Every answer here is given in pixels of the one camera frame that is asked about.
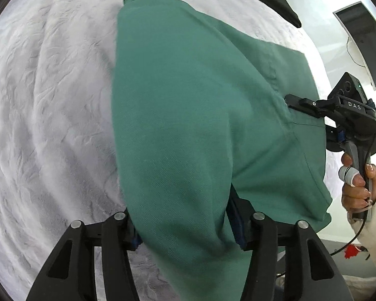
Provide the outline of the person's right hand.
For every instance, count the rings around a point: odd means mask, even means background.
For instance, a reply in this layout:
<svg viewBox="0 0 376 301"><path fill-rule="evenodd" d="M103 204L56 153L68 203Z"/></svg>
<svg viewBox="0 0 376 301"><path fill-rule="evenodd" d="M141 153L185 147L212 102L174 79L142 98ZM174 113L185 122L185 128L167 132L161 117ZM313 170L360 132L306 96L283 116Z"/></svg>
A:
<svg viewBox="0 0 376 301"><path fill-rule="evenodd" d="M365 174L371 179L372 190L366 188L366 182L360 175L353 179L353 185L345 183L342 188L342 206L349 213L356 213L366 208L368 201L376 202L376 165L366 164Z"/></svg>

